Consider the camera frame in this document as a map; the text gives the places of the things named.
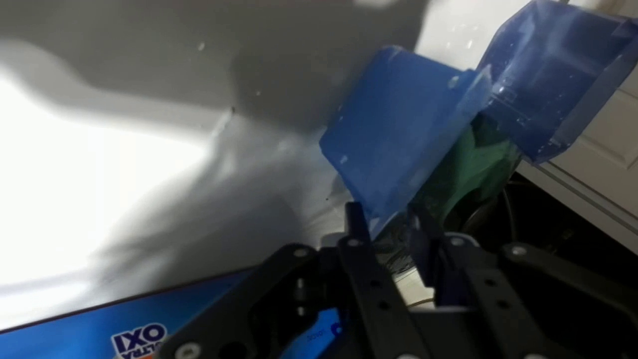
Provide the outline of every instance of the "green object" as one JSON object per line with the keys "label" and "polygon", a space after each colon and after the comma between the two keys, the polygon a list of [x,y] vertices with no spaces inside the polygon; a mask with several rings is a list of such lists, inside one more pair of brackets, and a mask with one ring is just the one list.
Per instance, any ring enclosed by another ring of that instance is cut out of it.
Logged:
{"label": "green object", "polygon": [[463,222],[503,192],[521,154],[493,124],[479,116],[419,190],[413,204],[423,206],[443,226]]}

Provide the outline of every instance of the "blue plastic cover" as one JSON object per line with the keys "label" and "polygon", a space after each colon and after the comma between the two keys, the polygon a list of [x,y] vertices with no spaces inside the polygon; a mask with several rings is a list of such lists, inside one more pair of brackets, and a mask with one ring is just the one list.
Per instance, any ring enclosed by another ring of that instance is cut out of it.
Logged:
{"label": "blue plastic cover", "polygon": [[[214,278],[162,294],[80,312],[0,334],[2,359],[154,359],[162,342],[236,288],[246,274]],[[319,357],[341,326],[325,310],[284,359]]]}
{"label": "blue plastic cover", "polygon": [[487,104],[485,74],[383,48],[321,138],[371,232],[403,212]]}
{"label": "blue plastic cover", "polygon": [[529,160],[547,162],[575,144],[636,62],[636,22],[535,0],[481,60],[495,80],[483,114]]}

